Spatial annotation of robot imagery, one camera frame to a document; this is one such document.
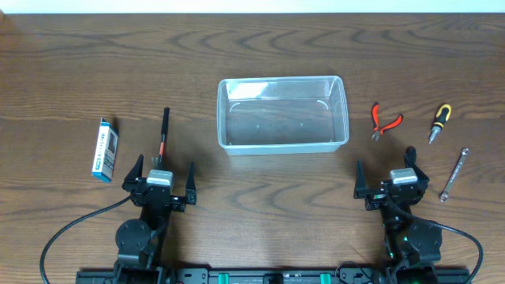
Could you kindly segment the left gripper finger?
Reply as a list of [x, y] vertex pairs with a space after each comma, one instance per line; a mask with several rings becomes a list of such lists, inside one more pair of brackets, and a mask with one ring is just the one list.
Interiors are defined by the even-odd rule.
[[144, 165], [144, 156], [140, 154], [133, 168], [125, 176], [124, 182], [136, 183], [137, 179], [142, 177], [143, 165]]
[[186, 197], [196, 197], [196, 183], [194, 177], [194, 162], [191, 162], [189, 168], [189, 174], [185, 184], [185, 196]]

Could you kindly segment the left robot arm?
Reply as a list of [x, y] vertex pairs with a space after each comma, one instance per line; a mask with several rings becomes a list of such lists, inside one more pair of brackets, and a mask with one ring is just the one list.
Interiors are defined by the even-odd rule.
[[160, 258], [170, 215], [196, 204], [194, 165], [190, 165], [183, 196], [172, 193], [173, 174], [170, 171], [151, 170], [143, 177], [143, 165], [144, 157], [140, 155], [122, 184], [133, 204], [141, 208], [141, 213], [139, 218], [122, 223], [115, 234], [118, 259], [114, 264], [113, 284], [177, 281], [174, 270], [164, 267]]

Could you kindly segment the yellow black stubby screwdriver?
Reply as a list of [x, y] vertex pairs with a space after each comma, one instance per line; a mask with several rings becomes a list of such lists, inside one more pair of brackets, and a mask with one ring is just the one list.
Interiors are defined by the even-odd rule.
[[445, 123], [449, 120], [451, 116], [451, 106], [449, 104], [443, 104], [436, 112], [435, 119], [432, 123], [430, 136], [428, 138], [428, 143], [432, 144], [438, 135], [442, 132]]

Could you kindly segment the silver combination wrench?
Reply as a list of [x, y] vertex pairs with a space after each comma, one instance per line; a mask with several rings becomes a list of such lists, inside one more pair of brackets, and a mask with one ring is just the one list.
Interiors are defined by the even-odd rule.
[[461, 169], [463, 167], [463, 165], [465, 164], [465, 161], [467, 159], [467, 156], [469, 154], [469, 149], [468, 148], [463, 148], [461, 150], [461, 154], [460, 154], [460, 157], [458, 159], [458, 162], [451, 174], [451, 176], [449, 177], [442, 193], [440, 194], [440, 202], [447, 202], [449, 199], [450, 199], [450, 192], [454, 186], [454, 183], [455, 183], [455, 180], [456, 178], [458, 177], [459, 173], [461, 172]]

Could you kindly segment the blue white screwdriver set box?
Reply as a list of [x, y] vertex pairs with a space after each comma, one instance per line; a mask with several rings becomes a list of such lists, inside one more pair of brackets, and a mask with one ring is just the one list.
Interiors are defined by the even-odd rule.
[[93, 177], [105, 183], [112, 181], [117, 148], [117, 131], [105, 118], [101, 118], [92, 164]]

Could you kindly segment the red handled cutting pliers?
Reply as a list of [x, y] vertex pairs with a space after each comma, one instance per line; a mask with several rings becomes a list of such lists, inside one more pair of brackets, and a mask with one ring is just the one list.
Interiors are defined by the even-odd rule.
[[380, 126], [379, 122], [379, 117], [378, 117], [378, 109], [379, 109], [379, 103], [374, 102], [372, 105], [372, 123], [373, 123], [373, 133], [371, 135], [371, 138], [373, 140], [378, 140], [386, 131], [389, 131], [391, 129], [394, 129], [398, 127], [399, 125], [402, 124], [404, 116], [403, 114], [400, 114], [393, 122], [388, 123], [387, 125]]

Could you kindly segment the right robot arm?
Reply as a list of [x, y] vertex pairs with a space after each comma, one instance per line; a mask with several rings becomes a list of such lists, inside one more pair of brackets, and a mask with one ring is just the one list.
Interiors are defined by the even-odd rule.
[[353, 197], [363, 199], [366, 210], [380, 212], [390, 257], [390, 263], [372, 273], [372, 283], [438, 282], [433, 264], [441, 259], [441, 229], [416, 219], [410, 210], [421, 201], [429, 183], [416, 160], [416, 149], [408, 147], [405, 166], [392, 170], [378, 188], [367, 186], [362, 164], [357, 162]]

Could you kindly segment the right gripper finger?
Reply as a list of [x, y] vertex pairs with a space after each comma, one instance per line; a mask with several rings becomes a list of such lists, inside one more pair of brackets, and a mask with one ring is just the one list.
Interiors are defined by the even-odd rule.
[[355, 192], [365, 192], [367, 190], [365, 173], [360, 160], [357, 160], [356, 181], [354, 186]]
[[404, 154], [406, 168], [412, 168], [417, 175], [419, 182], [429, 182], [429, 177], [417, 166], [417, 150], [414, 146], [409, 146]]

